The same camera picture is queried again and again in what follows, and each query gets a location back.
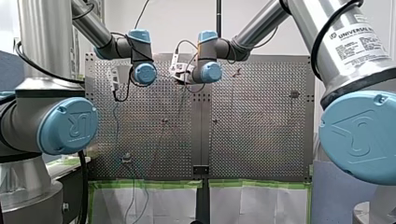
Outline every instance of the blue joint cap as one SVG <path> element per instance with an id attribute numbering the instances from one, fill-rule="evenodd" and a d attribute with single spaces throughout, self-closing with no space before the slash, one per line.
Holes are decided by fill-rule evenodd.
<path id="1" fill-rule="evenodd" d="M 222 77 L 221 67 L 218 63 L 206 63 L 201 70 L 201 80 L 204 83 L 217 82 Z"/>
<path id="2" fill-rule="evenodd" d="M 41 121 L 37 143 L 50 155 L 73 154 L 86 147 L 96 134 L 98 113 L 85 98 L 61 101 Z"/>
<path id="3" fill-rule="evenodd" d="M 219 38 L 216 31 L 202 31 L 198 36 L 198 43 L 202 44 L 206 41 Z"/>
<path id="4" fill-rule="evenodd" d="M 134 40 L 146 44 L 151 44 L 151 39 L 149 38 L 149 31 L 147 30 L 141 30 L 141 29 L 131 30 L 130 32 L 128 32 L 128 36 Z"/>
<path id="5" fill-rule="evenodd" d="M 141 63 L 134 70 L 134 80 L 143 85 L 149 85 L 157 77 L 157 70 L 151 63 Z"/>
<path id="6" fill-rule="evenodd" d="M 378 185 L 396 185 L 396 94 L 356 91 L 326 108 L 319 138 L 344 172 Z"/>

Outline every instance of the label sticker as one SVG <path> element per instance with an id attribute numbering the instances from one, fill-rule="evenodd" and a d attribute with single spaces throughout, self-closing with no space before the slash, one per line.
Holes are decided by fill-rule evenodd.
<path id="1" fill-rule="evenodd" d="M 365 16 L 363 16 L 361 14 L 355 14 L 354 16 L 355 16 L 355 19 L 356 19 L 357 22 L 368 23 L 367 17 L 365 17 Z"/>
<path id="2" fill-rule="evenodd" d="M 357 23 L 326 35 L 326 43 L 334 59 L 350 69 L 376 59 L 389 58 L 373 28 L 367 23 Z"/>

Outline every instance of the perforated metal panel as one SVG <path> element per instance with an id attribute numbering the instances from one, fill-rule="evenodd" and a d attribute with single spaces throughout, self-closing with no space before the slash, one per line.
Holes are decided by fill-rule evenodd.
<path id="1" fill-rule="evenodd" d="M 307 180 L 314 121 L 308 58 L 252 56 L 222 67 L 226 76 L 212 87 L 209 178 Z"/>
<path id="2" fill-rule="evenodd" d="M 160 75 L 167 76 L 171 57 L 154 57 Z M 158 77 L 148 88 L 132 85 L 119 107 L 106 71 L 129 61 L 97 61 L 91 54 L 87 60 L 87 97 L 100 113 L 91 178 L 131 177 L 120 165 L 127 152 L 137 174 L 148 179 L 192 179 L 193 165 L 209 165 L 209 178 L 308 177 L 314 76 L 307 57 L 251 56 L 245 63 L 222 63 L 222 81 L 197 94 Z M 126 87 L 119 92 L 124 98 Z"/>
<path id="3" fill-rule="evenodd" d="M 167 75 L 171 55 L 154 59 L 158 73 Z M 106 72 L 119 64 L 130 61 L 88 58 L 91 75 L 87 77 L 86 89 L 100 117 L 91 178 L 131 177 L 120 165 L 120 158 L 129 152 L 139 177 L 191 179 L 190 95 L 171 78 L 158 76 L 148 88 L 131 84 L 128 100 L 115 103 Z M 118 97 L 124 99 L 126 92 L 124 85 Z"/>

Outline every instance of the silver metal tube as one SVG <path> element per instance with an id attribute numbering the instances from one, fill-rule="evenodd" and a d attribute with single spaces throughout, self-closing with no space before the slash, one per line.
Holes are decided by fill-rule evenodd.
<path id="1" fill-rule="evenodd" d="M 23 52 L 47 71 L 72 78 L 70 0 L 19 0 Z M 47 77 L 25 65 L 26 77 Z"/>
<path id="2" fill-rule="evenodd" d="M 239 33 L 235 40 L 239 45 L 253 47 L 259 44 L 288 16 L 289 14 L 282 7 L 279 0 L 271 0 Z"/>
<path id="3" fill-rule="evenodd" d="M 324 24 L 349 1 L 289 0 L 289 9 L 309 50 Z M 326 86 L 325 96 L 359 79 L 395 67 L 357 5 L 352 5 L 332 23 L 318 49 L 317 65 Z"/>
<path id="4" fill-rule="evenodd" d="M 82 0 L 72 0 L 73 17 L 83 15 L 89 7 Z M 94 13 L 73 20 L 73 25 L 98 49 L 108 45 L 112 35 Z"/>

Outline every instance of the white wall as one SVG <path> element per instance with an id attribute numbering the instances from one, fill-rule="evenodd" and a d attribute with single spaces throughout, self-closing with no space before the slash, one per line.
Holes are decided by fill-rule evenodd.
<path id="1" fill-rule="evenodd" d="M 12 53 L 14 37 L 20 36 L 18 1 L 0 0 L 0 50 Z"/>
<path id="2" fill-rule="evenodd" d="M 146 0 L 105 0 L 107 27 L 122 33 L 133 29 L 145 2 Z M 223 37 L 232 38 L 237 35 L 268 2 L 269 0 L 223 0 Z M 392 13 L 396 12 L 395 3 L 396 0 L 366 0 L 362 7 L 363 13 L 393 58 L 396 56 L 396 17 Z M 201 31 L 216 30 L 216 0 L 150 0 L 139 27 L 150 31 L 154 52 L 172 52 L 179 40 L 195 41 Z M 192 52 L 189 47 L 184 50 Z M 279 27 L 276 37 L 253 53 L 307 55 L 309 52 L 293 19 L 288 18 Z M 317 81 L 316 132 L 322 113 L 319 101 L 324 92 L 323 85 Z"/>

